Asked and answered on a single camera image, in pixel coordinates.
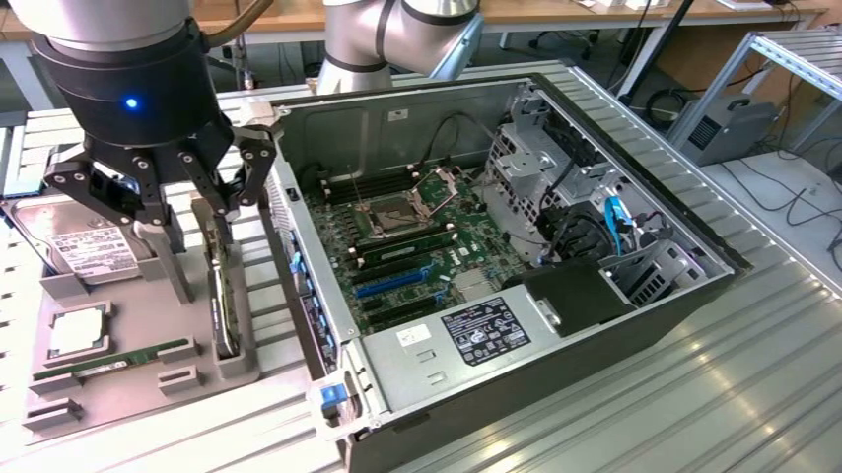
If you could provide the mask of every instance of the ram slot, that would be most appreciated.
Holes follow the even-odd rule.
[[[412,175],[405,171],[397,174],[333,182],[329,185],[327,202],[332,205],[347,204],[357,199],[371,199],[380,195],[409,190],[413,185]]]

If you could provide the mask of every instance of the green circuit board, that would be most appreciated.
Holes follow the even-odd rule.
[[[471,185],[461,176],[455,178],[455,189],[457,194],[431,217],[420,218],[421,222],[416,221],[417,214],[413,217],[408,216],[409,211],[405,202],[409,200],[409,192],[405,190],[337,205],[327,204],[319,194],[305,195],[310,216],[344,300],[357,326],[367,334],[467,302],[465,294],[459,291],[453,284],[453,278],[460,273],[473,271],[471,274],[476,274],[476,271],[481,271],[491,286],[497,290],[507,278],[524,270],[523,262],[504,241],[503,232],[492,218],[481,210],[481,207],[477,209],[481,199],[472,192]],[[447,182],[436,174],[423,180],[417,191],[420,201],[429,211],[451,195]],[[407,274],[407,272],[399,271],[393,275],[365,281],[361,284],[353,284],[355,276],[367,268],[359,268],[359,263],[348,253],[348,249],[353,246],[361,247],[372,241],[381,241],[373,234],[377,230],[383,232],[383,229],[373,229],[372,219],[365,216],[364,212],[360,212],[360,207],[364,210],[372,210],[372,212],[380,208],[391,212],[388,214],[391,218],[383,218],[377,224],[381,224],[383,227],[396,226],[387,230],[395,234],[440,228],[447,224],[452,224],[453,229],[443,236],[429,237],[425,246],[417,244],[391,246],[391,253],[400,256],[396,259],[413,263],[416,268],[428,268],[428,276],[421,282],[359,299],[355,290],[360,287],[389,281],[391,278]],[[421,246],[435,248],[441,244],[445,244],[445,247],[429,251],[417,249]],[[420,251],[420,254],[400,254],[409,249]],[[433,296],[436,296],[437,302],[425,307],[424,310],[405,316],[389,317],[388,320],[379,318],[377,314],[385,313],[384,311],[391,308]],[[365,310],[363,304],[372,299],[379,300],[380,305],[376,309]]]

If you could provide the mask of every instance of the hard drive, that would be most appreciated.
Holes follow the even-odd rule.
[[[130,227],[62,194],[0,201],[0,209],[52,275],[74,273],[85,284],[101,284],[137,276],[137,261],[152,258]]]

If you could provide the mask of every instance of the white sticker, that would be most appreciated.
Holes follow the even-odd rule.
[[[50,235],[49,242],[76,276],[98,276],[137,268],[134,254],[117,227]]]
[[[459,258],[456,257],[456,252],[451,249],[449,251],[447,251],[447,254],[449,254],[449,258],[452,259],[452,264],[455,266],[459,266],[461,264],[461,261],[459,261]]]
[[[429,330],[425,325],[416,325],[396,333],[397,341],[401,347],[408,347],[413,343],[417,343],[431,337]]]
[[[405,120],[407,118],[409,118],[409,109],[401,108],[399,110],[389,111],[387,119],[389,121],[397,121],[397,120]]]
[[[385,253],[383,256],[380,256],[380,260],[384,259],[391,259],[395,256],[403,256],[404,254],[409,254],[416,250],[416,248],[413,246],[409,246],[404,249],[399,249],[397,251],[392,251],[391,253]]]

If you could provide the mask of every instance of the blue latch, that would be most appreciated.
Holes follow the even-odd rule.
[[[344,384],[335,384],[333,386],[321,388],[323,410],[341,404],[344,401],[347,401],[347,391],[344,390]]]
[[[292,255],[292,262],[289,263],[289,272],[292,274],[298,272],[298,267],[301,265],[301,251],[296,251]]]
[[[605,199],[605,224],[608,225],[609,235],[613,238],[613,246],[616,246],[616,256],[621,256],[621,240],[619,239],[619,232],[616,231],[615,220],[621,220],[627,225],[633,225],[631,216],[625,212],[624,205],[619,197],[612,195]]]

